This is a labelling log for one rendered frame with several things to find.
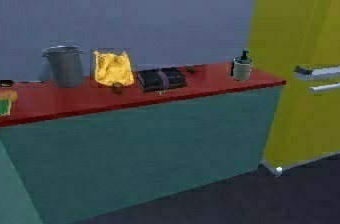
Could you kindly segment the orange-brown bread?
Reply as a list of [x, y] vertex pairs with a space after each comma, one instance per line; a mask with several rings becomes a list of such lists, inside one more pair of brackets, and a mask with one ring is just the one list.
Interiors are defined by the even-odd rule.
[[1, 90], [0, 100], [9, 99], [11, 102], [15, 102], [18, 98], [18, 94], [15, 90]]

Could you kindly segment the teal counter with red top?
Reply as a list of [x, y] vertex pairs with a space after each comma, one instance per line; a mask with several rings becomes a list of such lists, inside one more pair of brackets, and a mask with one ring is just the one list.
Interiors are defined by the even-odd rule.
[[257, 168], [283, 80], [199, 65], [183, 88], [15, 86], [0, 118], [0, 224], [73, 224]]

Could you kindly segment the yellow crumpled paper bag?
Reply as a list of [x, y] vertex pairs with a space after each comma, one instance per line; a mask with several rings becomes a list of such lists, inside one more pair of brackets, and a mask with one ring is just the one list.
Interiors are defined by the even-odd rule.
[[105, 86], [111, 87], [115, 83], [129, 86], [134, 83], [131, 63], [126, 51], [120, 55], [113, 53], [94, 52], [95, 55], [95, 80]]

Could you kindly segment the grey soap dispenser bottle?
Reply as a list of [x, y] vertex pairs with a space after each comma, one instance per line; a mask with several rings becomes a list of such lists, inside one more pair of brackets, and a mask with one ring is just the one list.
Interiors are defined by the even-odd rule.
[[247, 81], [250, 76], [253, 60], [248, 56], [248, 51], [243, 50], [240, 56], [232, 61], [232, 77], [237, 81]]

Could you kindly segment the grey metal pot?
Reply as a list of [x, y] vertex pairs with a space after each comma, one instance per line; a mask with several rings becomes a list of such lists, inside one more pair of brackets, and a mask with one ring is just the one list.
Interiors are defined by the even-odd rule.
[[54, 46], [42, 51], [58, 88], [72, 88], [84, 83], [81, 54], [76, 46]]

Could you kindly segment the yellow-green fridge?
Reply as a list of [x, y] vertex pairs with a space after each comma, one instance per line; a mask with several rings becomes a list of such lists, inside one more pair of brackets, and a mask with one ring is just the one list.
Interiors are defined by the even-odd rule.
[[255, 0], [250, 55], [285, 79], [263, 164], [275, 174], [340, 152], [340, 0]]

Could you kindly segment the black ladle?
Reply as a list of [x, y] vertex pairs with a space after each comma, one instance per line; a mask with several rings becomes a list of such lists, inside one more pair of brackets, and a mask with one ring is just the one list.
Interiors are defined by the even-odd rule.
[[14, 81], [14, 80], [9, 80], [9, 79], [0, 80], [0, 88], [12, 87], [15, 84], [27, 84], [27, 81]]

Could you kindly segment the green sponge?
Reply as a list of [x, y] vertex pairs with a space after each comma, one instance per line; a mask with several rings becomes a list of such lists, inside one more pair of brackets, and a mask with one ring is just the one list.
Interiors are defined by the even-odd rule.
[[0, 100], [0, 117], [9, 115], [11, 111], [11, 100], [3, 99]]

